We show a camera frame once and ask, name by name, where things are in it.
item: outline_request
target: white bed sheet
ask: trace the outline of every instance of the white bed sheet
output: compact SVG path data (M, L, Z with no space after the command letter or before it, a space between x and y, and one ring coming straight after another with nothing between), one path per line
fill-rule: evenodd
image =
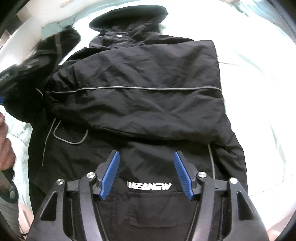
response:
M296 208L294 104L296 45L277 26L247 16L219 0L141 0L92 13L74 28L88 47L98 32L88 27L95 17L132 5L163 5L169 15L162 33L216 46L226 113L242 145L249 195L268 229Z

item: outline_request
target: white piping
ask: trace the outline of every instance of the white piping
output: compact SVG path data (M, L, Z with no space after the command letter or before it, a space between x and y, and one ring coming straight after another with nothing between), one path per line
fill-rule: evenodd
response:
M56 136L56 134L55 134L55 132L56 132L57 128L58 128L58 127L59 127L59 125L60 125L60 123L61 123L61 120L59 121L59 123L57 124L56 128L54 129L54 132L53 132L53 134L54 134L54 137L55 137L55 138L57 138L57 139L59 139L59 140L61 140L61 141L64 141L64 142L66 142L66 143L68 143L68 144L72 144L72 145L78 145L78 144L81 144L81 143L82 143L82 142L83 142L83 141L86 139L86 137L87 137L87 134L89 133L89 130L86 130L84 137L83 137L83 138L82 138L82 140L81 140L81 141L79 141L79 142L69 142L69 141L66 141L66 140L64 140L64 139L62 139L62 138L60 138L60 137Z
M47 142L47 139L48 139L48 137L49 137L49 134L50 134L50 132L51 132L51 130L52 130L52 127L54 126L54 122L55 122L55 120L56 120L56 118L55 118L54 121L52 122L52 126L51 126L51 128L50 128L50 130L49 130L49 132L48 132L48 134L47 134L46 139L45 139L44 151L43 151L43 156L42 156L42 166L43 166L43 164L44 164L44 154L45 154L45 149L46 149L46 142Z
M37 89L37 88L35 88L35 89L42 95L42 98L43 98L42 92L39 89Z
M213 179L216 178L216 174L215 174L215 165L214 165L214 158L213 158L213 154L212 154L212 149L210 144L207 144L207 147L209 149L209 154L210 154L210 159L211 159L211 163L212 163L212 173L213 173Z
M115 88L121 88L121 89L136 89L136 90L155 90L155 91L174 91L174 90L198 90L198 89L216 89L222 92L222 90L218 87L214 86L202 86L202 87L188 87L188 88L147 88L147 87L133 87L133 86L102 86L102 87L95 87L95 88L80 88L75 91L46 91L45 93L76 93L80 90L99 90L99 89L115 89Z

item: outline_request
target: blue gripper pad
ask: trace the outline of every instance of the blue gripper pad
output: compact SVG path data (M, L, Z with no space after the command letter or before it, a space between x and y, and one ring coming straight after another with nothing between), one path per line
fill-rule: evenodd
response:
M191 179L177 152L175 152L174 154L174 165L175 165L175 169L177 171L180 183L182 185L183 192L190 200L192 200L194 197L194 194L192 191Z
M105 200L105 198L110 194L118 167L119 167L119 153L117 151L113 156L113 159L110 162L110 165L108 166L107 171L102 179L102 188L100 192L101 200Z

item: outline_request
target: jacket sleeve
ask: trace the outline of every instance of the jacket sleeve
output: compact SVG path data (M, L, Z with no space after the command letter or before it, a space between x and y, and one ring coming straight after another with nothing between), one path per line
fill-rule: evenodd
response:
M41 40L31 57L0 73L0 94L8 113L32 123L44 108L43 94L61 60L78 44L79 33L71 26Z

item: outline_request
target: brand logo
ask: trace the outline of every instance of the brand logo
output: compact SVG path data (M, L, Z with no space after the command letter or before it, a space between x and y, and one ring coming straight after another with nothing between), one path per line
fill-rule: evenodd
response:
M138 190L169 190L171 183L131 183L126 182L126 185L132 189Z

